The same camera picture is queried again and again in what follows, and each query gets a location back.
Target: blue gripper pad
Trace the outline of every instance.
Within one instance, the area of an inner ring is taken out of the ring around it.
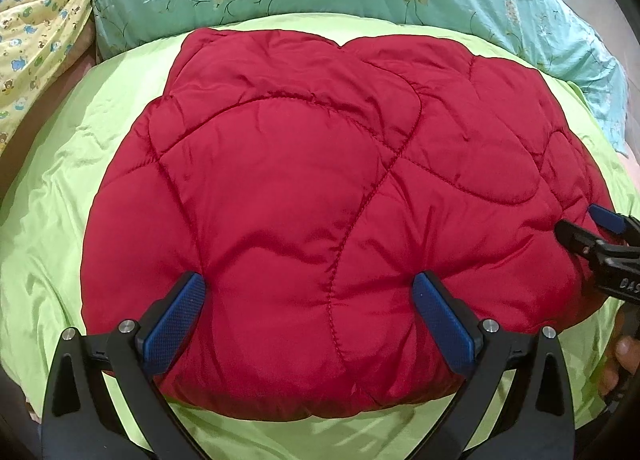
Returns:
[[[184,275],[178,280],[167,297],[154,303],[147,311],[151,313],[159,308],[164,309],[155,318],[151,317],[157,323],[145,332],[146,337],[140,343],[142,367],[147,375],[164,374],[172,365],[200,315],[205,292],[204,278],[194,272],[188,273],[188,276]],[[141,325],[144,319],[149,319],[146,314],[141,318]]]
[[[604,227],[606,230],[611,231],[614,234],[622,235],[626,231],[625,217],[613,213],[604,207],[596,204],[589,206],[589,214],[591,219],[596,222],[600,227]]]
[[[422,272],[414,279],[415,307],[452,372],[469,377],[476,366],[474,341],[438,289]]]

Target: human hand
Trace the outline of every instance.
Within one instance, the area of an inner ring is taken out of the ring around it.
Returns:
[[[607,364],[598,384],[601,396],[607,395],[618,385],[620,366],[634,374],[640,364],[640,341],[629,336],[620,337],[624,321],[625,317],[620,309],[616,315],[614,330],[605,351]]]

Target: metal screw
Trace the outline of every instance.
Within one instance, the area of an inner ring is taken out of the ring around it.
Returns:
[[[482,321],[482,328],[489,332],[489,334],[495,334],[500,329],[500,325],[493,319],[485,319]]]
[[[73,339],[75,335],[76,335],[75,328],[67,328],[64,332],[62,332],[62,338],[65,341],[71,341],[71,339]]]
[[[118,332],[121,334],[128,334],[136,327],[136,322],[131,319],[125,319],[118,325]]]
[[[542,335],[547,339],[555,339],[556,338],[556,330],[551,328],[551,326],[545,326],[542,329]]]

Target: cartoon bear print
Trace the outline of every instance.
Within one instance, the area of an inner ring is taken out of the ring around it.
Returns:
[[[9,92],[14,88],[14,80],[9,79],[2,84],[2,93],[4,95],[9,95]]]

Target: pillowcase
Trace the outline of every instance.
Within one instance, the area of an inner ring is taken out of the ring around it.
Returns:
[[[91,11],[91,0],[0,0],[0,158]]]

